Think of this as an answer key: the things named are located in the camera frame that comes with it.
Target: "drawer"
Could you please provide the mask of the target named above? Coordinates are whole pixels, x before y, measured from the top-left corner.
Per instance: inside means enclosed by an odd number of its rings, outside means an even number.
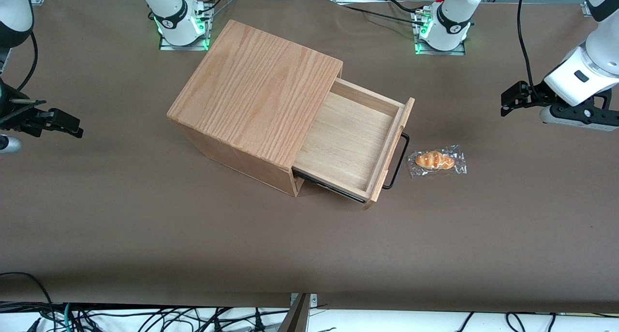
[[[292,165],[294,174],[376,203],[409,118],[406,104],[336,78]]]

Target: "wooden box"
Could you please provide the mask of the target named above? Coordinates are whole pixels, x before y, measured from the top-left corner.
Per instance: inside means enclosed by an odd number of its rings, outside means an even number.
[[[292,196],[305,176],[367,208],[414,99],[343,81],[342,64],[231,20],[167,115],[212,160]]]

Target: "plastic wrapper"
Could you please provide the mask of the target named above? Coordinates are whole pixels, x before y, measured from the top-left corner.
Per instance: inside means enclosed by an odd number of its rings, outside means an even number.
[[[416,151],[409,156],[409,172],[411,177],[466,173],[466,160],[460,145]]]

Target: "brown table surface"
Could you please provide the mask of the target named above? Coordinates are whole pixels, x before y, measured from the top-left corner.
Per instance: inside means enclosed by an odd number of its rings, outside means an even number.
[[[364,8],[406,17],[386,3]],[[144,0],[45,0],[25,93],[84,138],[17,133],[0,156],[0,271],[55,301],[331,308],[617,311],[619,132],[501,118],[526,77],[515,4],[482,4],[465,57],[415,55],[411,27],[325,0],[236,0],[234,18],[344,62],[343,79],[416,102],[414,149],[462,145],[467,175],[403,171],[376,206],[306,184],[298,198],[207,160],[165,114],[203,57],[160,52]],[[577,5],[526,5],[539,81],[595,28]],[[31,45],[14,50],[18,85]],[[0,300],[43,299],[5,277]]]

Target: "black metal handle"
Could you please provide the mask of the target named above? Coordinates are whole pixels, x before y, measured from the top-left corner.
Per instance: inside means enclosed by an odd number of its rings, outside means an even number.
[[[400,156],[400,161],[398,161],[398,166],[396,167],[396,171],[393,172],[393,177],[391,178],[391,183],[389,185],[383,185],[383,189],[391,189],[393,187],[393,183],[396,181],[396,177],[398,177],[398,172],[400,171],[400,165],[402,165],[402,161],[404,160],[404,156],[406,154],[406,149],[409,147],[409,142],[411,141],[411,137],[406,132],[400,134],[406,140],[404,143],[404,147],[402,148],[402,156]]]

